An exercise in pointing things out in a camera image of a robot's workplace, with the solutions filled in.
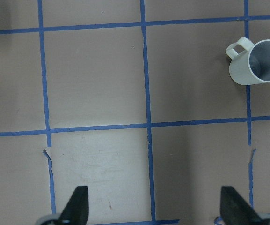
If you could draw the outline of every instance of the mug rim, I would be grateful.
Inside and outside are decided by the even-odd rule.
[[[253,76],[255,79],[257,79],[257,80],[259,80],[259,81],[261,81],[261,82],[263,82],[263,83],[270,83],[270,81],[262,80],[262,79],[258,78],[258,77],[254,74],[254,72],[252,71],[252,69],[251,69],[251,67],[250,67],[250,55],[251,55],[252,50],[253,50],[258,44],[260,44],[260,43],[262,43],[262,42],[269,42],[269,41],[270,41],[270,39],[266,39],[266,40],[262,40],[262,41],[257,42],[256,44],[254,44],[254,45],[252,46],[252,48],[251,48],[251,49],[249,50],[249,52],[248,52],[248,68],[249,68],[249,71],[251,72],[252,76]]]

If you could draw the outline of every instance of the blue tape grid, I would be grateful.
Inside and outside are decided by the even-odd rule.
[[[42,0],[38,2],[38,28],[12,29],[0,30],[0,34],[15,34],[15,33],[32,33],[39,32],[40,53],[41,53],[41,67],[42,67],[42,86],[44,99],[44,116],[45,116],[45,130],[31,130],[18,132],[0,132],[0,136],[22,136],[22,135],[39,135],[46,134],[47,146],[51,146],[51,134],[62,132],[77,132],[89,130],[110,130],[110,129],[129,129],[129,128],[146,128],[148,137],[148,158],[149,158],[149,175],[150,175],[150,192],[151,192],[151,215],[152,221],[134,222],[134,223],[119,223],[118,225],[126,224],[177,224],[178,220],[157,221],[155,219],[155,199],[154,199],[154,182],[153,182],[153,154],[152,154],[152,127],[170,127],[170,126],[188,126],[200,124],[214,124],[214,123],[233,123],[246,122],[248,126],[248,144],[251,145],[251,124],[252,121],[270,120],[270,116],[251,116],[251,102],[250,102],[250,86],[246,87],[246,118],[224,118],[224,119],[210,119],[210,120],[190,120],[190,121],[176,121],[176,122],[151,122],[150,109],[150,94],[149,94],[149,74],[148,74],[148,56],[147,56],[147,38],[146,26],[159,26],[168,24],[191,24],[191,23],[221,23],[232,21],[244,21],[245,37],[249,38],[249,21],[252,20],[270,20],[270,15],[249,16],[248,15],[248,0],[244,0],[244,16],[239,17],[223,17],[223,18],[205,18],[205,19],[188,19],[188,20],[172,20],[172,21],[146,21],[145,20],[145,5],[144,0],[140,0],[141,21],[140,22],[126,22],[126,23],[106,23],[106,24],[90,24],[90,25],[75,25],[75,26],[58,26],[58,27],[44,27],[43,25],[43,9]],[[59,30],[85,30],[85,29],[99,29],[99,28],[117,28],[117,27],[141,27],[144,39],[143,59],[144,59],[144,74],[145,74],[145,89],[146,89],[146,121],[142,124],[130,125],[105,125],[105,126],[90,126],[90,127],[63,127],[51,129],[49,125],[49,107],[48,107],[48,92],[46,79],[46,64],[45,64],[45,48],[44,48],[44,32],[59,31]],[[249,163],[249,201],[253,206],[253,174],[252,174],[252,160],[255,151],[252,152],[251,161]],[[53,174],[51,169],[51,158],[48,158],[49,172],[50,172],[50,191],[51,191],[51,207],[52,212],[56,211],[55,196],[53,187]],[[222,219],[218,217],[215,224],[219,224]]]

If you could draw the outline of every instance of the cup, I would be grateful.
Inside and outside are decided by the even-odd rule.
[[[240,45],[244,51],[237,53],[234,48]],[[232,59],[229,74],[238,84],[251,85],[270,83],[270,40],[263,40],[253,44],[245,37],[226,49]]]

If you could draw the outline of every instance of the mug opening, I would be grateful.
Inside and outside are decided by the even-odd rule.
[[[249,54],[248,62],[257,78],[270,82],[270,40],[257,43]]]

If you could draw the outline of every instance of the white mug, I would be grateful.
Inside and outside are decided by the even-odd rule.
[[[244,51],[237,53],[234,48],[240,45]],[[226,49],[232,59],[229,74],[238,84],[251,85],[270,83],[270,40],[263,40],[253,44],[245,37]]]

